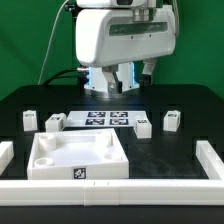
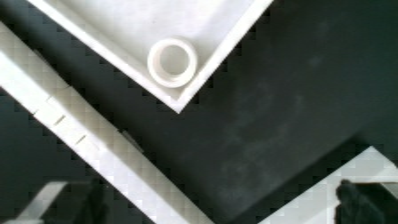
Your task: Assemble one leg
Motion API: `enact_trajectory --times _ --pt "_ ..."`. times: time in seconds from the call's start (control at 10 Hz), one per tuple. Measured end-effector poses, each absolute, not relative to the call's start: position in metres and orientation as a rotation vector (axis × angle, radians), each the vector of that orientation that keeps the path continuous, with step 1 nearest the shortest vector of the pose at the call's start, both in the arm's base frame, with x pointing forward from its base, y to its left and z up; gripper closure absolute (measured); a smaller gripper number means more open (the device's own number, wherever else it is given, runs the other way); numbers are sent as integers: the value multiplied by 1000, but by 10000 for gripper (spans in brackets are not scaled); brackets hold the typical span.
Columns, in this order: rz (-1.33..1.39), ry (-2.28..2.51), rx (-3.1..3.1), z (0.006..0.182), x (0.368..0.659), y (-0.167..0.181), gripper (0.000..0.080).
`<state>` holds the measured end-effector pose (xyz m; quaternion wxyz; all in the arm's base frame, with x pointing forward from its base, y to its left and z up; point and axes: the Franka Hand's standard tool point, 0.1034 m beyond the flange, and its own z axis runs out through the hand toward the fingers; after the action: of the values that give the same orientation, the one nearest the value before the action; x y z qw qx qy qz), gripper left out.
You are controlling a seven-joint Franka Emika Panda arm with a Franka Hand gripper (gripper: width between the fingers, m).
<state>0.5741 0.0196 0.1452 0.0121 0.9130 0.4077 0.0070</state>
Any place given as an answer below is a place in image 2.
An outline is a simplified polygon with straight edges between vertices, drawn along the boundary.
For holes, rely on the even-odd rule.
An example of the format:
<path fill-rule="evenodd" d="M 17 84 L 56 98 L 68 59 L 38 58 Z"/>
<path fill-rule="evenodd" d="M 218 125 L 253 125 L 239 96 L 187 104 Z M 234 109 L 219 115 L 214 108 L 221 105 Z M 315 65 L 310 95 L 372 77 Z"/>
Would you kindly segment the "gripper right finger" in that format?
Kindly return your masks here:
<path fill-rule="evenodd" d="M 398 182 L 344 180 L 335 224 L 398 224 Z"/>

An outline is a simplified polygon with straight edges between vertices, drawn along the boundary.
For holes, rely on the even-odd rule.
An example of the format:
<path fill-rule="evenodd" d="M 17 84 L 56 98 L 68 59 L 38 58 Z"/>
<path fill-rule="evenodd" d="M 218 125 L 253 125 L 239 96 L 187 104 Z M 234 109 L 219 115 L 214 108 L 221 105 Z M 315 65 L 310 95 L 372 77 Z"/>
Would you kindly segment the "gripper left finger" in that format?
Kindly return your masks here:
<path fill-rule="evenodd" d="M 10 221 L 10 224 L 45 224 L 43 215 L 66 185 L 66 181 L 54 181 L 45 185 L 19 217 Z"/>

